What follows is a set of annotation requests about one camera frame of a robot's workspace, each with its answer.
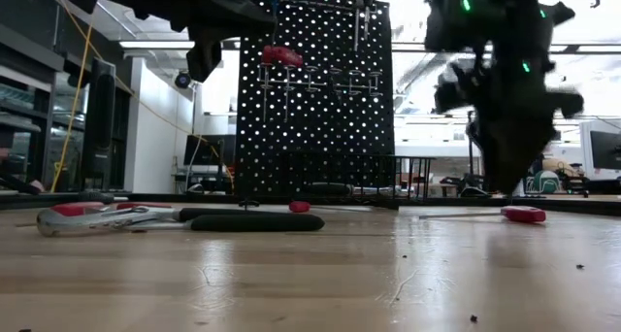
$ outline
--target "fluorescent light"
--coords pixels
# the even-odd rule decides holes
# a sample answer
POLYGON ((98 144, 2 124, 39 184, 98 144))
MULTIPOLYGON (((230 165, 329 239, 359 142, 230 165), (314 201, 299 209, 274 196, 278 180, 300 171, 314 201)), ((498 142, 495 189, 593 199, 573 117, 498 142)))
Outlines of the fluorescent light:
POLYGON ((621 45, 605 45, 605 46, 580 46, 578 52, 619 52, 621 53, 621 45))
POLYGON ((414 42, 393 42, 392 51, 426 51, 425 45, 414 42))
POLYGON ((191 50, 193 41, 121 41, 126 50, 191 50))
POLYGON ((237 113, 203 113, 205 116, 236 116, 237 113))

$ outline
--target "speaker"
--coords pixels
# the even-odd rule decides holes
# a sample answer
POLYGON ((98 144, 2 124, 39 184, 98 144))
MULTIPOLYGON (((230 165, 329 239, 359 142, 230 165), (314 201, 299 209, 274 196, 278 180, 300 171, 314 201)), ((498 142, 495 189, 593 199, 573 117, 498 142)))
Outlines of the speaker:
POLYGON ((82 152, 82 189, 108 190, 110 186, 115 73, 113 64, 93 59, 82 152))
MULTIPOLYGON (((78 86, 78 82, 79 81, 80 81, 80 77, 79 76, 71 74, 71 75, 69 75, 69 79, 67 79, 67 84, 69 86, 71 86, 72 88, 76 88, 78 86)), ((85 81, 84 79, 82 79, 82 83, 80 85, 80 89, 84 89, 87 84, 88 84, 88 81, 85 81)))
POLYGON ((187 72, 180 71, 175 78, 175 85, 180 89, 188 89, 192 84, 192 78, 187 72))

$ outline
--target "white wall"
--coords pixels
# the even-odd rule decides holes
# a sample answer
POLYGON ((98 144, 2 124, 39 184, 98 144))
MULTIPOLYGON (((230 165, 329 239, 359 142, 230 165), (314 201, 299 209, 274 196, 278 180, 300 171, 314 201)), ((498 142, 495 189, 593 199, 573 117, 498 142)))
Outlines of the white wall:
MULTIPOLYGON (((468 157, 468 141, 410 141, 395 142, 395 154, 419 157, 468 157)), ((480 157, 480 151, 473 145, 473 157, 480 157)))
POLYGON ((543 152, 546 158, 557 158, 567 163, 581 163, 584 166, 584 153, 579 143, 552 143, 543 152))
POLYGON ((189 96, 155 76, 143 59, 134 59, 132 71, 132 89, 144 105, 137 100, 130 105, 125 189, 172 193, 173 165, 175 157, 182 164, 187 137, 183 130, 192 129, 193 105, 189 96))
POLYGON ((226 114, 230 106, 237 108, 240 74, 240 52, 225 50, 222 61, 197 90, 197 107, 194 129, 201 135, 230 134, 229 117, 205 116, 205 113, 226 114))

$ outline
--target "pegboard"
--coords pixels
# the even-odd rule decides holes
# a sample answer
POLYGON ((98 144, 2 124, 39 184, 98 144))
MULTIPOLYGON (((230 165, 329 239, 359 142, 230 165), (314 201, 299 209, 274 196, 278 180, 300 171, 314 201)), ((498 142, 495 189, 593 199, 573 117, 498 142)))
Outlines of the pegboard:
MULTIPOLYGON (((251 1, 274 13, 269 0, 251 1)), ((239 194, 281 194, 288 187, 281 185, 283 151, 325 153, 326 161, 315 162, 318 169, 337 155, 394 154, 388 4, 374 2, 370 10, 365 40, 364 9, 356 13, 354 0, 278 0, 274 44, 301 54, 304 65, 290 69, 286 83, 287 70, 275 63, 269 69, 267 91, 260 64, 273 35, 242 38, 236 139, 239 194), (354 51, 357 17, 359 43, 354 51), (314 89, 308 90, 307 83, 314 89)), ((293 170, 291 162, 287 168, 293 170)))

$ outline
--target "wooden table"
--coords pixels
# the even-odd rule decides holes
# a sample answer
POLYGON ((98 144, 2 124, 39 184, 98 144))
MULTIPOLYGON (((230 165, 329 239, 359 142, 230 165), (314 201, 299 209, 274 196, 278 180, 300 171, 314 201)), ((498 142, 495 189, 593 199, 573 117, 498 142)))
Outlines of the wooden table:
POLYGON ((4 212, 0 324, 7 332, 621 330, 619 219, 549 213, 545 225, 527 226, 417 217, 489 211, 316 210, 327 221, 316 233, 55 239, 16 227, 36 212, 4 212))

